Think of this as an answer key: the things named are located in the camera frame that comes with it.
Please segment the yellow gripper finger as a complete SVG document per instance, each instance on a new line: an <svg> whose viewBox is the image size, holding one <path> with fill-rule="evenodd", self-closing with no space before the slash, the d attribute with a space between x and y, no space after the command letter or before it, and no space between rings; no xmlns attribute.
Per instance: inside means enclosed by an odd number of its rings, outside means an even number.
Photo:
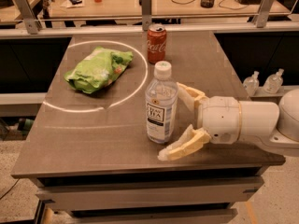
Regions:
<svg viewBox="0 0 299 224"><path fill-rule="evenodd" d="M182 83L178 85L178 98L186 105L190 111L194 111L207 98L206 94L195 88L186 86Z"/></svg>
<svg viewBox="0 0 299 224"><path fill-rule="evenodd" d="M211 136L203 129L194 129L189 125L176 142L162 149L158 154L160 161L175 161L193 154L211 140Z"/></svg>

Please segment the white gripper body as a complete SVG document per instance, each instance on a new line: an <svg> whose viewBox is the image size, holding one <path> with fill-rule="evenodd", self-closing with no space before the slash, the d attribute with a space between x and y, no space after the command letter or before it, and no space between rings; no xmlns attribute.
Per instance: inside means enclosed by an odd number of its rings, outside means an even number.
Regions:
<svg viewBox="0 0 299 224"><path fill-rule="evenodd" d="M232 144L240 135L240 111L234 97L204 98L198 106L197 127L210 135L213 144Z"/></svg>

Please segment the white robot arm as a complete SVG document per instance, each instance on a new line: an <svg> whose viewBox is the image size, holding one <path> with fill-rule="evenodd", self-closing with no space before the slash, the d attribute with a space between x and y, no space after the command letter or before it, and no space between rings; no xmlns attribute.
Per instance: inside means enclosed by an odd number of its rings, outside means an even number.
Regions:
<svg viewBox="0 0 299 224"><path fill-rule="evenodd" d="M267 152L298 155L298 91L287 92L279 104L238 101L234 97L207 97L204 92L178 85L178 98L197 113L196 123L162 149L161 161L174 161L200 150L207 143L253 144Z"/></svg>

